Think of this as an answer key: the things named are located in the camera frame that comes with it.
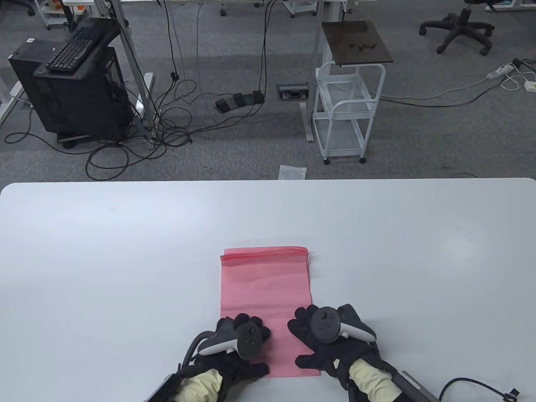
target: cord connector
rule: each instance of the cord connector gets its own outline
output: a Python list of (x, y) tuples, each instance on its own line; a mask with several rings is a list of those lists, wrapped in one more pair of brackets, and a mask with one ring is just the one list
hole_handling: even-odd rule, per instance
[(512, 390), (508, 393), (504, 394), (503, 401), (504, 402), (517, 402), (517, 397), (519, 395), (519, 391), (515, 388), (512, 388)]

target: power strip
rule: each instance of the power strip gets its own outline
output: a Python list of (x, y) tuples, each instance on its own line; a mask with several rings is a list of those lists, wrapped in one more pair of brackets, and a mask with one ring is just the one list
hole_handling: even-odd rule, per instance
[(497, 70), (488, 73), (487, 78), (496, 79), (496, 78), (504, 77), (509, 72), (512, 72), (514, 68), (515, 67), (511, 64), (502, 65)]

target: clear plastic bag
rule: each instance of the clear plastic bag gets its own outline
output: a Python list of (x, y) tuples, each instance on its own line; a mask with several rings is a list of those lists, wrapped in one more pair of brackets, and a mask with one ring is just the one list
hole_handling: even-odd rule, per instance
[(277, 180), (305, 180), (307, 168), (295, 166), (279, 166), (279, 177)]

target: beige sleeve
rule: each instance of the beige sleeve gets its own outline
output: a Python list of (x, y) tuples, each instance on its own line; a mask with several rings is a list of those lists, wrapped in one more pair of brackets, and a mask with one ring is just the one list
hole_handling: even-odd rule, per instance
[(175, 395), (176, 402), (216, 402), (223, 378), (215, 369), (183, 380)]
[(357, 359), (352, 364), (350, 378), (361, 392), (368, 395), (370, 402), (393, 402), (402, 393), (393, 384), (389, 374), (371, 366), (363, 359)]

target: pink plastic bag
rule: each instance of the pink plastic bag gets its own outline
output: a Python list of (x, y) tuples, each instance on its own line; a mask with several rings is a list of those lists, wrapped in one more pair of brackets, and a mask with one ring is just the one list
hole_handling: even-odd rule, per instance
[(320, 374), (296, 366), (298, 355), (312, 351), (287, 328), (294, 311), (311, 304), (307, 258), (304, 247), (227, 249), (221, 256), (221, 316), (245, 312), (270, 328), (272, 336), (258, 358), (270, 367), (268, 377)]

